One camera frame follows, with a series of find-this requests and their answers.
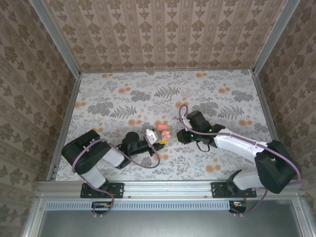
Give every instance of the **orange object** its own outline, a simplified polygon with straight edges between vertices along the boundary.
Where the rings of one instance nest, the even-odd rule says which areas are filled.
[[[158,124],[157,125],[157,131],[158,132],[163,132],[163,131],[168,131],[169,126],[167,124]]]

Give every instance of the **vent grille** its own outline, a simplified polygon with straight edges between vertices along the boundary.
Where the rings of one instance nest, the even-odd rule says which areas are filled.
[[[48,201],[46,211],[91,210],[92,201]],[[112,210],[229,210],[229,201],[122,201]]]

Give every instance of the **patterned wallpaper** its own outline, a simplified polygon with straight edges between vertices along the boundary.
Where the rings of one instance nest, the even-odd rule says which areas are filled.
[[[302,171],[306,199],[316,220],[315,15],[316,1],[301,0],[260,79],[279,137]]]
[[[82,71],[250,68],[285,0],[44,0]]]
[[[0,0],[0,236],[19,236],[45,180],[73,87],[27,0]]]

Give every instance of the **floral tablecloth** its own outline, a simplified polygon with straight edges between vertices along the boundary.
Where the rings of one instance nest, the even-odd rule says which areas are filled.
[[[255,167],[226,150],[211,147],[203,153],[195,143],[179,143],[176,133],[183,128],[178,119],[182,104],[189,106],[189,112],[201,111],[211,124],[255,140],[271,140],[250,71],[220,70],[83,74],[66,143],[94,129],[117,145],[125,131],[143,136],[145,129],[164,123],[172,139],[159,151],[161,164],[156,169],[131,163],[118,170],[104,160],[97,167],[113,181],[227,179],[238,169]],[[147,166],[157,162],[148,153],[133,158]],[[62,158],[56,180],[80,178]]]

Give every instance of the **purple cable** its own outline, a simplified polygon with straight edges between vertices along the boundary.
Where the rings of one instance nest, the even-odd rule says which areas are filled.
[[[180,122],[182,123],[182,125],[183,125],[187,130],[189,130],[190,132],[195,133],[195,134],[198,134],[198,135],[212,135],[212,136],[222,135],[222,136],[231,136],[231,137],[235,137],[235,138],[237,138],[237,139],[240,139],[240,140],[242,140],[242,141],[244,141],[244,142],[247,142],[247,143],[249,143],[249,144],[251,144],[251,145],[255,145],[255,146],[257,146],[257,147],[260,147],[260,148],[262,148],[262,149],[265,149],[265,150],[267,150],[268,152],[270,152],[270,153],[276,155],[277,157],[280,157],[282,160],[284,160],[285,162],[287,162],[287,163],[295,170],[295,172],[296,172],[296,174],[297,174],[297,180],[296,180],[295,182],[293,182],[293,183],[289,183],[288,185],[294,185],[294,184],[300,183],[300,181],[301,181],[301,173],[300,173],[300,171],[298,170],[298,168],[295,166],[295,164],[294,164],[293,162],[291,162],[291,161],[290,161],[288,158],[286,158],[285,156],[283,156],[283,155],[281,155],[281,154],[275,152],[274,150],[272,150],[272,149],[270,149],[270,148],[268,148],[268,147],[265,147],[265,146],[263,146],[263,145],[261,145],[261,144],[258,144],[258,143],[254,142],[254,141],[251,141],[251,140],[248,140],[248,139],[246,139],[246,138],[237,136],[237,135],[235,135],[235,134],[230,134],[230,133],[225,133],[225,132],[198,132],[198,131],[194,131],[194,130],[190,129],[188,126],[186,126],[186,125],[184,124],[183,119],[182,119],[182,116],[181,116],[181,110],[182,110],[183,107],[186,107],[186,111],[185,111],[185,113],[184,113],[184,116],[187,116],[187,115],[188,115],[189,107],[188,107],[187,105],[182,105],[182,106],[180,107],[180,109],[179,109],[179,120],[180,120]],[[247,215],[247,214],[253,212],[253,211],[259,206],[259,204],[263,201],[263,199],[266,197],[267,193],[268,193],[268,190],[266,189],[265,193],[262,195],[262,197],[261,197],[260,201],[257,203],[257,205],[255,205],[255,207],[254,207],[253,209],[251,209],[251,210],[249,210],[249,211],[247,211],[247,212],[245,212],[245,213],[242,213],[241,215]]]
[[[135,162],[132,158],[130,158],[129,156],[127,156],[126,154],[124,154],[123,152],[121,152],[121,151],[120,151],[116,146],[114,146],[111,142],[109,142],[109,141],[106,140],[106,139],[100,138],[100,139],[95,140],[94,142],[90,143],[90,144],[77,156],[77,158],[75,159],[75,161],[74,161],[74,163],[73,163],[73,165],[72,165],[72,172],[74,172],[74,173],[76,172],[76,171],[75,171],[75,166],[76,166],[77,162],[79,161],[79,159],[83,156],[83,154],[86,153],[93,145],[95,145],[96,143],[99,143],[99,142],[106,142],[106,143],[108,143],[108,144],[110,145],[110,147],[114,148],[114,149],[117,150],[119,153],[121,153],[124,157],[126,157],[127,159],[129,159],[131,162],[133,162],[134,164],[136,164],[136,165],[138,165],[138,166],[140,166],[140,167],[142,167],[142,168],[147,168],[147,169],[156,168],[156,167],[160,164],[160,156],[158,155],[158,153],[157,153],[156,149],[154,148],[154,146],[148,141],[148,139],[147,139],[147,137],[146,137],[146,134],[145,134],[144,138],[145,138],[146,142],[148,143],[149,147],[150,147],[151,149],[153,149],[154,153],[156,154],[156,156],[157,156],[157,158],[158,158],[158,163],[157,163],[156,165],[154,165],[154,166],[144,166],[144,165],[142,165],[142,164],[139,164],[139,163]],[[105,193],[105,194],[107,194],[107,195],[109,195],[109,196],[111,197],[111,205],[110,205],[109,209],[108,209],[105,213],[103,213],[103,215],[108,214],[108,212],[111,210],[111,208],[112,208],[113,205],[114,205],[114,196],[113,196],[111,193],[109,193],[109,192],[107,192],[107,191],[105,191],[105,190],[102,190],[102,189],[98,189],[98,188],[93,187],[82,175],[80,175],[80,174],[78,174],[78,175],[79,175],[79,177],[80,177],[81,179],[83,179],[83,180],[87,183],[87,185],[88,185],[90,188],[92,188],[93,190],[96,190],[96,191],[98,191],[98,192]],[[93,208],[93,214],[96,215],[96,213],[95,213],[95,206],[94,206],[94,208]]]

